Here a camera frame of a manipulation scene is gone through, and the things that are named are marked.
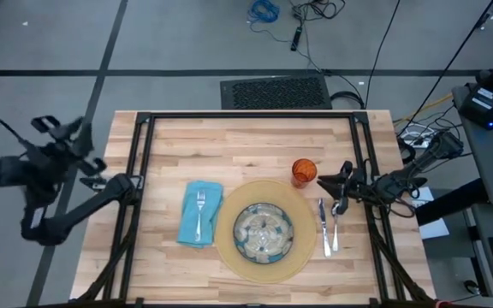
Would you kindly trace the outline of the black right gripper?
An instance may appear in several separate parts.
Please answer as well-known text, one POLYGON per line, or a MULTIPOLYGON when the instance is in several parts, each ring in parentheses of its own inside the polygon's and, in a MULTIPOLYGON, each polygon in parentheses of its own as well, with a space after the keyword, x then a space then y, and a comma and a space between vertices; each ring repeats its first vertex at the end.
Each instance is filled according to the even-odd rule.
POLYGON ((365 159, 359 168, 355 168, 353 163, 345 161, 339 174, 320 175, 319 185, 329 195, 340 195, 342 198, 354 198, 357 202, 376 202, 376 194, 368 184, 367 165, 369 159, 365 159))

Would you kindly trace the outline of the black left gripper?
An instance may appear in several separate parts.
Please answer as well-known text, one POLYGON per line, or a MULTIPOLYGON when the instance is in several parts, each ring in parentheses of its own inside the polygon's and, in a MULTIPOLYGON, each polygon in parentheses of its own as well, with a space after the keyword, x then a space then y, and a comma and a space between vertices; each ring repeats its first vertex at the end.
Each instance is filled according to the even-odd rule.
POLYGON ((99 175, 106 170, 106 163, 99 157, 95 157, 90 163, 83 160, 93 150, 93 143, 92 124, 87 123, 81 128, 82 122, 82 116, 68 124, 62 124, 53 115, 33 118, 31 125, 38 132, 47 133, 52 141, 42 146, 35 145, 29 150, 29 162, 32 166, 39 170, 48 170, 66 169, 77 164, 78 169, 86 176, 99 175), (76 139, 72 139, 72 135, 78 132, 76 139))

